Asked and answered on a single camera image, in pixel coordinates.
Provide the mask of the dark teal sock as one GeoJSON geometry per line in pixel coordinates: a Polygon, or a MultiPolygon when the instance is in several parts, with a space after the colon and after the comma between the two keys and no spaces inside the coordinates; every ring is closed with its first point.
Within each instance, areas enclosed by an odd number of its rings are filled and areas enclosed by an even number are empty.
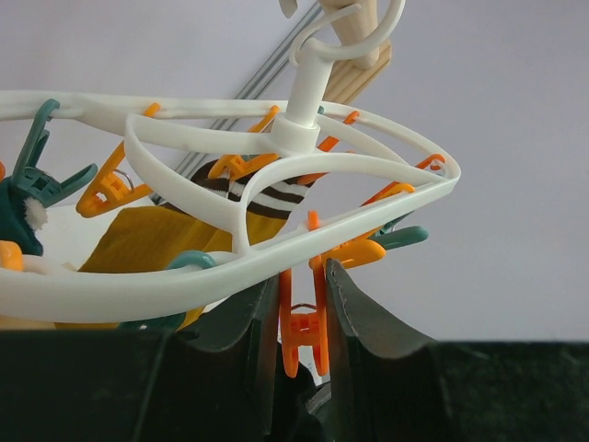
{"type": "Polygon", "coordinates": [[[18,244],[24,254],[41,256],[43,246],[25,219],[25,200],[10,190],[10,178],[1,181],[1,240],[18,244]]]}

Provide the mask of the white plastic clip hanger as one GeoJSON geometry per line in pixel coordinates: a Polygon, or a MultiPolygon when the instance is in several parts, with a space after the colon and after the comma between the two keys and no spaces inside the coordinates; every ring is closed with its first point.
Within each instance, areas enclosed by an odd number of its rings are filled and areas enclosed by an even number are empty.
{"type": "Polygon", "coordinates": [[[258,117],[265,100],[161,99],[161,111],[145,117],[148,97],[60,92],[56,115],[120,135],[135,173],[186,213],[232,236],[232,249],[219,252],[209,270],[154,273],[79,273],[46,258],[28,256],[23,271],[1,272],[1,311],[11,317],[55,322],[121,322],[184,312],[234,295],[276,273],[356,238],[387,221],[450,193],[461,170],[448,157],[441,174],[411,166],[396,152],[343,124],[348,107],[326,102],[323,94],[333,64],[371,52],[397,26],[404,3],[393,1],[376,29],[350,46],[314,38],[309,26],[295,39],[297,67],[291,95],[281,104],[271,130],[234,133],[189,126],[191,119],[258,117]],[[238,202],[209,192],[161,163],[149,145],[212,154],[270,154],[278,159],[257,172],[238,202]],[[327,220],[322,227],[251,245],[248,204],[280,180],[318,172],[368,174],[408,185],[395,196],[327,220]]]}

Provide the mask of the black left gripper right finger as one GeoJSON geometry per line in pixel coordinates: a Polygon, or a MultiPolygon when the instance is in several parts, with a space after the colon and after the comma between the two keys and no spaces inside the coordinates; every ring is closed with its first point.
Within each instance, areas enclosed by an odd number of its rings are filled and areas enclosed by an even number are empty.
{"type": "Polygon", "coordinates": [[[584,441],[583,342],[437,341],[327,266],[340,441],[584,441]]]}

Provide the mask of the orange clothes clip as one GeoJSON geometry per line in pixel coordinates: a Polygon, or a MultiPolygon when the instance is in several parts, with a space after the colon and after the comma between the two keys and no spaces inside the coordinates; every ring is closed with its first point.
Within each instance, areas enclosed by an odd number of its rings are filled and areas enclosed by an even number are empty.
{"type": "Polygon", "coordinates": [[[282,338],[285,374],[295,378],[299,367],[299,348],[312,349],[317,373],[329,373],[329,342],[327,327],[327,283],[325,265],[320,255],[309,260],[313,273],[315,305],[292,304],[292,270],[279,275],[279,325],[282,338]]]}
{"type": "Polygon", "coordinates": [[[152,189],[147,184],[135,186],[130,176],[119,169],[125,159],[124,142],[121,141],[75,206],[83,217],[90,218],[133,203],[148,196],[152,189]]]}

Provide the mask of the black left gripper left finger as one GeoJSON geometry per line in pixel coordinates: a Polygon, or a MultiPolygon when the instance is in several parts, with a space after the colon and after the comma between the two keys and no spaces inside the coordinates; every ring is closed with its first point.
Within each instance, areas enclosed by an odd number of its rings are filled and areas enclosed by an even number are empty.
{"type": "Polygon", "coordinates": [[[5,331],[5,441],[261,441],[271,430],[278,281],[186,331],[5,331]]]}

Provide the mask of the teal clothes clip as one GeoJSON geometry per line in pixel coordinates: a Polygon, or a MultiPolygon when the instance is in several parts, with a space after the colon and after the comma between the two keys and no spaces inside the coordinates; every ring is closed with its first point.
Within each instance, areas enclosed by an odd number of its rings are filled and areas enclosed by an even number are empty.
{"type": "Polygon", "coordinates": [[[38,168],[50,136],[46,123],[52,119],[52,112],[60,107],[61,103],[56,99],[48,99],[39,107],[10,177],[10,184],[17,193],[35,198],[44,207],[57,204],[84,188],[98,173],[98,166],[90,164],[66,180],[58,181],[38,168]]]}

